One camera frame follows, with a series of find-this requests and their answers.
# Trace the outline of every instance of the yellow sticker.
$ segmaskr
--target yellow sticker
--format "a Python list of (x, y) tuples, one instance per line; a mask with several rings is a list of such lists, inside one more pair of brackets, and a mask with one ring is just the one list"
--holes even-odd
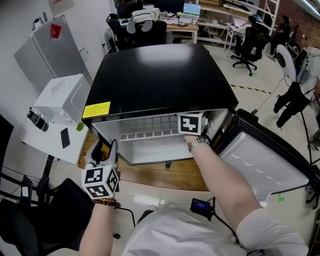
[(110, 103), (111, 101), (85, 106), (82, 118), (92, 118), (108, 115)]

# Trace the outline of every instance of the mini fridge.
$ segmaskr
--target mini fridge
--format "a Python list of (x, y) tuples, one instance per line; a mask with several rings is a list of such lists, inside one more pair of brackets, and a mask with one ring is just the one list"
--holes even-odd
[(39, 94), (55, 78), (83, 74), (90, 86), (93, 82), (65, 15), (33, 31), (14, 58)]
[(237, 104), (203, 45), (156, 45), (104, 57), (84, 113), (96, 111), (82, 121), (107, 146), (116, 139), (120, 157), (138, 165), (192, 158), (177, 114), (205, 111), (212, 149), (244, 175), (259, 201), (320, 181), (319, 169), (256, 116), (235, 111)]

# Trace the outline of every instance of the metal watch strap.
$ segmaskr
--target metal watch strap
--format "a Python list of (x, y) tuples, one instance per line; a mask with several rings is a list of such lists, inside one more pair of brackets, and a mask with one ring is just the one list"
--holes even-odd
[(200, 137), (195, 138), (194, 140), (190, 141), (190, 142), (188, 143), (189, 152), (191, 153), (191, 150), (192, 150), (195, 146), (198, 146), (198, 145), (200, 145), (200, 144), (202, 144), (202, 143), (206, 143), (206, 144), (209, 145), (208, 140), (207, 140), (205, 137), (203, 137), (203, 136), (200, 136)]

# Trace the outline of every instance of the wooden tabletop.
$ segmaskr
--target wooden tabletop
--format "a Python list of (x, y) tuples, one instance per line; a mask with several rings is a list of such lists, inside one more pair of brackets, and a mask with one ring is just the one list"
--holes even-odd
[[(96, 140), (97, 137), (90, 131), (80, 155), (79, 168), (85, 168), (84, 156)], [(102, 152), (107, 156), (109, 148), (103, 145)], [(173, 161), (167, 170), (165, 163), (128, 165), (119, 157), (118, 171), (121, 172), (120, 179), (127, 182), (168, 189), (208, 191), (198, 166), (193, 159)]]
[(199, 27), (198, 25), (189, 25), (189, 26), (178, 26), (178, 25), (169, 25), (167, 24), (166, 25), (166, 29), (167, 30), (175, 30), (175, 31), (178, 31), (178, 30), (190, 30), (190, 31), (198, 31), (199, 30)]

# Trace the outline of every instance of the red paper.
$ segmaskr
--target red paper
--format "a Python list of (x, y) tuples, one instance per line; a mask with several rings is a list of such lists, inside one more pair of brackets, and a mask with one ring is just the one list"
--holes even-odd
[(62, 26), (51, 24), (51, 37), (58, 39)]

